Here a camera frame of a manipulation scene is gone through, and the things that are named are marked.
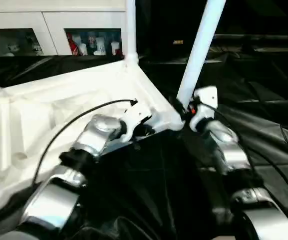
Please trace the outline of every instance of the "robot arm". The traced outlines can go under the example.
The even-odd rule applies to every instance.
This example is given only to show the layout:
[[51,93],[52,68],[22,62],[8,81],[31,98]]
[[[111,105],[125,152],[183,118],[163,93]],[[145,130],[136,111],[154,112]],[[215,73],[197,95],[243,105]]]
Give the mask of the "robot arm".
[[125,143],[134,129],[151,117],[149,108],[136,103],[120,119],[95,115],[69,151],[28,200],[20,225],[0,236],[0,240],[48,240],[74,225],[80,190],[87,184],[90,170],[99,161],[107,144],[115,139]]
[[216,87],[199,89],[194,97],[201,104],[196,106],[198,110],[190,128],[202,134],[206,148],[212,153],[215,168],[230,197],[232,212],[245,229],[241,239],[288,240],[288,218],[251,168],[237,135],[214,120],[214,110],[207,107],[217,108]]

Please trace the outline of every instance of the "white bracket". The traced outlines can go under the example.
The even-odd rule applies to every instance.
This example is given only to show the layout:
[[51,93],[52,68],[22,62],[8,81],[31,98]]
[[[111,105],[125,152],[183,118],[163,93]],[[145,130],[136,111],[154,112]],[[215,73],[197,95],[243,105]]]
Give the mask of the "white bracket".
[[126,123],[127,132],[120,137],[122,143],[126,143],[133,137],[134,129],[144,120],[151,117],[152,113],[148,106],[142,102],[136,103],[126,111],[121,118]]
[[[199,97],[199,100],[213,108],[218,107],[217,88],[215,86],[203,87],[195,90],[194,97]],[[196,126],[202,119],[214,118],[215,112],[211,108],[199,104],[196,114],[189,122],[189,127],[192,131],[197,132]]]

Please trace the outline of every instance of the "black cloth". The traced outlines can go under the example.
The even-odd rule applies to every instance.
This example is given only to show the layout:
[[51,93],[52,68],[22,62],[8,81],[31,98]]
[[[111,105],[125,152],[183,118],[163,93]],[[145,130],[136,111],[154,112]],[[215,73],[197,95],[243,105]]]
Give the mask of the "black cloth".
[[[198,87],[216,85],[219,111],[245,144],[288,176],[288,53],[208,58],[220,61],[204,65]],[[106,62],[90,56],[0,58],[0,86]],[[176,96],[185,61],[143,58],[140,66],[166,98]],[[206,197],[205,179],[207,186],[216,184],[207,174],[204,177],[202,169],[212,163],[200,137],[184,128],[159,133],[138,145],[108,154],[93,172],[84,199],[85,220],[73,239],[211,239],[220,234],[213,217],[227,212],[215,210]],[[287,185],[264,158],[250,153],[267,188],[288,209]]]

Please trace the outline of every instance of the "shelf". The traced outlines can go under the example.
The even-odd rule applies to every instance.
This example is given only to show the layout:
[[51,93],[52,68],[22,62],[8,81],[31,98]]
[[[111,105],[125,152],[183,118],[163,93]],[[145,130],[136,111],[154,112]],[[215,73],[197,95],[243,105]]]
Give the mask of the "shelf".
[[0,0],[0,13],[124,12],[125,0]]

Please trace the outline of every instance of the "white pole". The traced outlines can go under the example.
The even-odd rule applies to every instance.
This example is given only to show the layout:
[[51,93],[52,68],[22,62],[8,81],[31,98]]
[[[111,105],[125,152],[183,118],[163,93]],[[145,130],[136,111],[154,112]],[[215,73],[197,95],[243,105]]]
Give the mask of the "white pole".
[[203,67],[226,0],[207,0],[193,49],[180,84],[177,99],[186,109]]
[[138,63],[136,50],[136,6],[135,0],[126,0],[126,25],[127,25],[127,55],[126,61]]

